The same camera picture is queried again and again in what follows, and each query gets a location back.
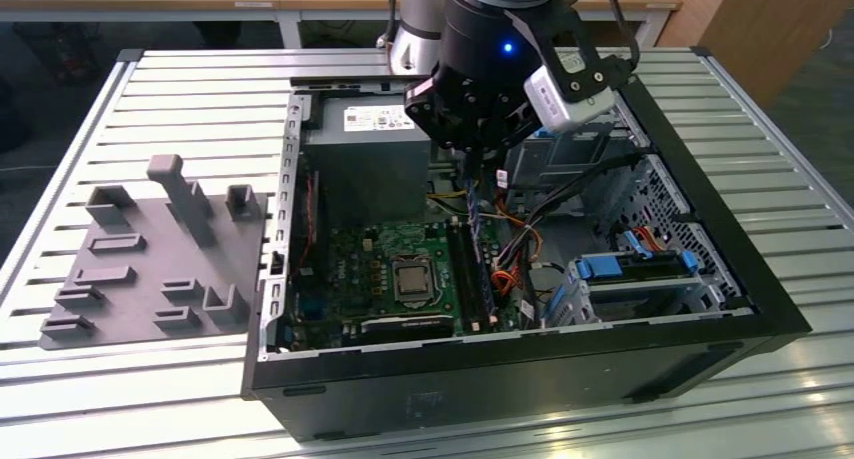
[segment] motherboard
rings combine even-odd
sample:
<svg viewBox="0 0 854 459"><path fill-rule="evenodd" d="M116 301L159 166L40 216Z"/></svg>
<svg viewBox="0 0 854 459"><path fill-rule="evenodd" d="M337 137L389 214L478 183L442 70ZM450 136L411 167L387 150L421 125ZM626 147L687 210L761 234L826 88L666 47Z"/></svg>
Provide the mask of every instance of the motherboard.
<svg viewBox="0 0 854 459"><path fill-rule="evenodd" d="M325 264L317 268L323 278L297 298L294 329L303 348L473 332L457 284L469 266L459 264L449 242L459 227L447 221L330 231ZM479 246L485 257L498 256L493 221L483 223ZM509 327L507 321L499 318L495 327Z"/></svg>

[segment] metal slotted table surface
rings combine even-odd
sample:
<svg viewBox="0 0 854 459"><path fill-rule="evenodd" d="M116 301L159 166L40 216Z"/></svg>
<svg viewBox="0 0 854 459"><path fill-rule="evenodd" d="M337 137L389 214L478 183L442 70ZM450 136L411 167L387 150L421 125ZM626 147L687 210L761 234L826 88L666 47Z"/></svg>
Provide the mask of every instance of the metal slotted table surface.
<svg viewBox="0 0 854 459"><path fill-rule="evenodd" d="M301 445L264 406L238 397L246 335L38 348L91 220L82 205L92 187L123 183L134 197L162 195L144 180L146 163L176 153L208 194L248 183L274 201L289 77L386 70L373 50L151 51L116 64L0 272L0 455L852 453L854 216L717 61L685 49L646 53L641 77L816 332L682 397Z"/></svg>

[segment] power supply label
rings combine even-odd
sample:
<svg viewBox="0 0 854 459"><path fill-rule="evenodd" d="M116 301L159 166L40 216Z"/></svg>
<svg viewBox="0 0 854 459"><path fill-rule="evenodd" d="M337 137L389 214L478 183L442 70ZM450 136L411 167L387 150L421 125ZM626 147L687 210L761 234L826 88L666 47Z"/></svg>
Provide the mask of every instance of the power supply label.
<svg viewBox="0 0 854 459"><path fill-rule="evenodd" d="M355 106L345 109L345 132L401 131L415 129L403 111L403 104Z"/></svg>

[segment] white table leg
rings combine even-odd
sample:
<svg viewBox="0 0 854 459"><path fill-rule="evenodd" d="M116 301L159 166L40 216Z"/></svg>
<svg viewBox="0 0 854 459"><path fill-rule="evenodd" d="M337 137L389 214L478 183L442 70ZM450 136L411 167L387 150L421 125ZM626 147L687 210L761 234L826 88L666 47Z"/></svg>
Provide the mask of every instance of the white table leg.
<svg viewBox="0 0 854 459"><path fill-rule="evenodd" d="M302 49L303 40L299 35L299 11L278 11L276 22L282 32L282 45L285 49Z"/></svg>
<svg viewBox="0 0 854 459"><path fill-rule="evenodd" d="M638 29L638 44L641 49L649 49L655 47L658 37L665 30L665 24L667 24L667 18L670 17L670 11L649 11L646 13L646 19L641 28Z"/></svg>

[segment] green motherboard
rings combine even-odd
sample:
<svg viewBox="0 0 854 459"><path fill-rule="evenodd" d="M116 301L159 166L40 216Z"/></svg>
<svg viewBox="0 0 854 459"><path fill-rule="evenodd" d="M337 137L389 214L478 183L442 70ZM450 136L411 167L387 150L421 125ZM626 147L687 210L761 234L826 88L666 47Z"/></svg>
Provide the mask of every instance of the green motherboard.
<svg viewBox="0 0 854 459"><path fill-rule="evenodd" d="M318 268L323 286L303 290L298 299L310 348L339 347L351 324L383 317L451 316L454 335L465 334L447 227L437 222L330 231ZM483 223L479 244L486 257L498 255L493 221Z"/></svg>

